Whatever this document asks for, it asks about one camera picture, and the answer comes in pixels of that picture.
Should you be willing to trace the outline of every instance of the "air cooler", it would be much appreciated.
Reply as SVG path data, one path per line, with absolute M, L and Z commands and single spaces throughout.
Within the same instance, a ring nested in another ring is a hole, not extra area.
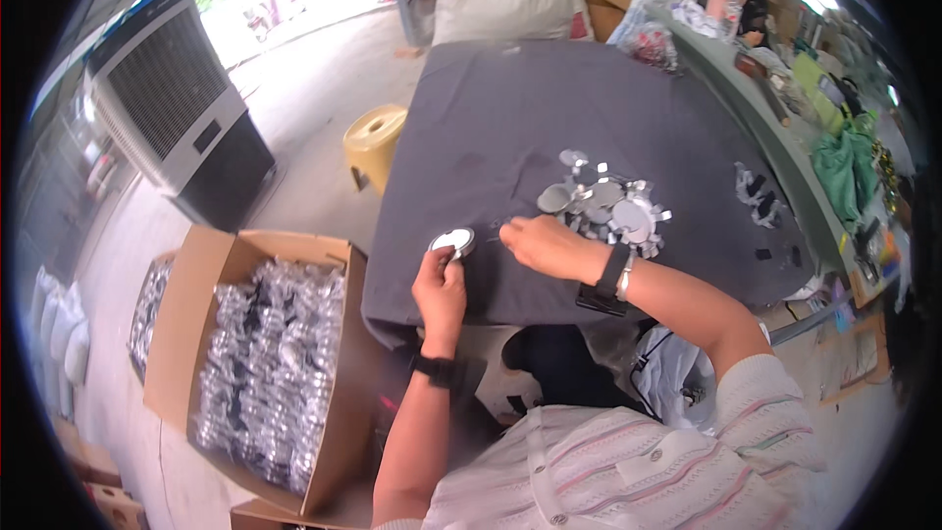
M 85 83 L 111 137 L 184 214 L 241 227 L 274 159 L 194 0 L 152 0 L 125 20 L 90 54 Z

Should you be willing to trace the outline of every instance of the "concrete floor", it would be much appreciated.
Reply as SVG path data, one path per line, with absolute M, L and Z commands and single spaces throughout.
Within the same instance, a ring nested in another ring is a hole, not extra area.
M 323 233 L 370 251 L 380 197 L 369 187 L 354 191 L 341 139 L 369 109 L 409 105 L 424 58 L 394 58 L 395 48 L 402 46 L 397 12 L 376 12 L 302 37 L 232 73 L 279 164 L 249 227 Z M 77 390 L 77 426 L 86 440 L 111 452 L 125 489 L 144 504 L 155 530 L 227 528 L 230 507 L 253 496 L 212 469 L 181 434 L 161 427 L 144 408 L 126 352 L 137 292 L 151 258 L 178 246 L 189 221 L 147 181 L 138 180 L 105 208 L 79 264 L 91 352 L 85 387 Z M 509 375 L 497 365 L 503 341 L 514 331 L 468 328 L 463 335 L 463 352 L 489 359 L 478 396 L 493 413 L 510 411 L 506 395 L 522 395 L 528 405 L 539 397 L 532 377 Z M 618 348 L 614 354 L 625 356 L 628 350 Z M 835 527 L 875 471 L 899 418 L 891 386 L 869 387 L 841 401 L 839 411 L 818 407 L 814 333 L 783 344 L 776 354 L 805 391 L 827 454 L 830 497 L 822 500 L 821 527 Z

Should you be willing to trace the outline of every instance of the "black watch strap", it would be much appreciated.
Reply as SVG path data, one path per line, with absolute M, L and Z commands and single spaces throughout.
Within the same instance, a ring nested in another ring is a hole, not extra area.
M 615 297 L 615 293 L 618 291 L 618 278 L 622 275 L 622 271 L 625 270 L 625 265 L 628 264 L 630 258 L 631 246 L 619 241 L 612 249 L 611 256 L 608 257 L 608 263 L 605 265 L 605 270 L 602 271 L 602 277 L 595 284 L 595 293 L 598 296 L 603 299 Z
M 430 359 L 416 353 L 413 356 L 412 368 L 427 374 L 432 387 L 455 389 L 458 384 L 458 365 L 454 360 Z

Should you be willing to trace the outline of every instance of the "striped shirt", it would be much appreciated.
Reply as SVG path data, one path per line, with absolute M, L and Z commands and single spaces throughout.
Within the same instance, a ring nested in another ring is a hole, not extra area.
M 778 359 L 757 355 L 721 380 L 715 436 L 623 407 L 537 407 L 438 483 L 424 521 L 381 528 L 811 525 L 825 463 L 802 399 Z

